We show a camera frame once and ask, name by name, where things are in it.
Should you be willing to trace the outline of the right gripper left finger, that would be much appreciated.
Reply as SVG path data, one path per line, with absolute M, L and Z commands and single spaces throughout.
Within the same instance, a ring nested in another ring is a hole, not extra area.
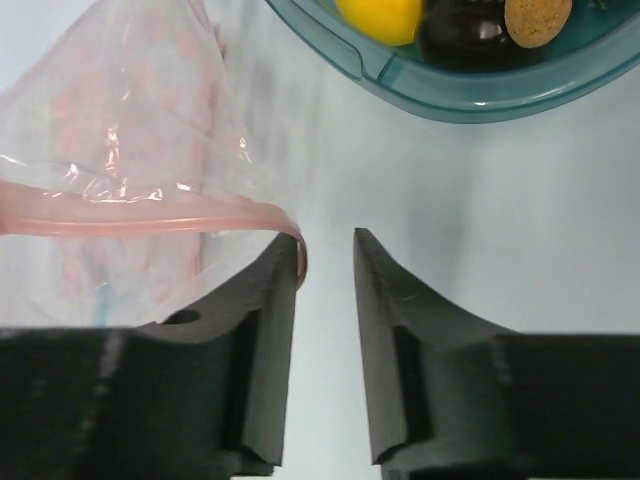
M 1 332 L 5 479 L 228 479 L 282 462 L 296 241 L 162 323 Z

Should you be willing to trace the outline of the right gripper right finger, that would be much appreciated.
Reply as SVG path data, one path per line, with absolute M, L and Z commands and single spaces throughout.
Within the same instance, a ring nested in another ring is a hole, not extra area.
M 353 238 L 369 438 L 386 479 L 635 479 L 639 339 L 519 333 Z

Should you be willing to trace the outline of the clear zip bag pink zipper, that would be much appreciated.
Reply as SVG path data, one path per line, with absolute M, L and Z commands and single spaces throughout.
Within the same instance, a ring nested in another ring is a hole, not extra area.
M 97 1 L 1 95 L 1 323 L 162 322 L 306 245 L 201 1 Z

